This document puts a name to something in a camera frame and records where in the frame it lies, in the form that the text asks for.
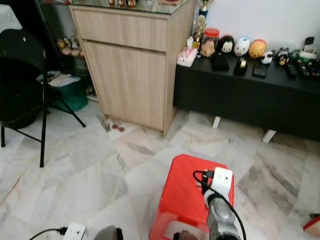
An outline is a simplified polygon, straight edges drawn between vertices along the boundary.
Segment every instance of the black cable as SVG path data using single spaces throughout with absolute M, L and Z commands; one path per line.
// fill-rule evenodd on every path
M 194 171 L 193 172 L 193 177 L 194 179 L 199 182 L 201 185 L 203 185 L 204 183 L 202 181 L 199 180 L 199 178 L 197 178 L 196 174 L 204 174 L 203 171 Z M 241 227 L 241 231 L 242 231 L 242 235 L 243 235 L 243 240 L 247 240 L 247 236 L 246 236 L 246 231 L 245 231 L 245 227 L 237 213 L 237 211 L 234 209 L 234 207 L 230 204 L 230 202 L 219 192 L 217 192 L 216 190 L 213 190 L 209 185 L 206 185 L 208 187 L 208 189 L 210 189 L 211 191 L 214 192 L 214 195 L 217 196 L 217 198 L 223 199 L 225 201 L 225 203 L 229 206 L 229 208 L 231 209 L 231 211 L 234 213 L 236 219 L 239 221 L 240 227 Z
M 32 240 L 32 239 L 35 239 L 36 237 L 38 237 L 39 235 L 45 233 L 45 232 L 49 232 L 49 231 L 57 231 L 60 233 L 60 235 L 65 235 L 66 234 L 66 231 L 67 231 L 67 227 L 61 227 L 61 228 L 49 228 L 49 229 L 46 229 L 46 230 L 43 230 L 39 233 L 37 233 L 36 235 L 34 235 L 32 238 L 30 238 L 29 240 Z

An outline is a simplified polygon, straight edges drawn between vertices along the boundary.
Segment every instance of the orange egg figurine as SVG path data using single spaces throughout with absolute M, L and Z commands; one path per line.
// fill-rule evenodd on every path
M 253 59 L 260 58 L 266 51 L 266 42 L 262 39 L 254 40 L 249 48 L 249 55 Z

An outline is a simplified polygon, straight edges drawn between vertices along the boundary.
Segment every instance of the remote control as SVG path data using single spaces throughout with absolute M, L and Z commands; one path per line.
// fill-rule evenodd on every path
M 298 72 L 292 63 L 286 65 L 286 72 L 290 78 L 295 78 L 298 75 Z
M 296 64 L 303 77 L 305 78 L 310 77 L 310 72 L 308 71 L 307 67 L 302 61 L 298 61 Z

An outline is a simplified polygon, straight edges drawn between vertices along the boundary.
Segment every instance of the cabinet door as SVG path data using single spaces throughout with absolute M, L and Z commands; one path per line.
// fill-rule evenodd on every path
M 163 130 L 165 55 L 90 41 L 83 44 L 104 113 Z

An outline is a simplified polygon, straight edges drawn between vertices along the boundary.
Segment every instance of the jar lid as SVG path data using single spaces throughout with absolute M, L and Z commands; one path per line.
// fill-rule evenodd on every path
M 219 33 L 220 31 L 216 28 L 207 28 L 205 31 L 204 31 L 204 34 L 208 37 L 213 37 L 213 38 L 217 38 L 219 37 Z

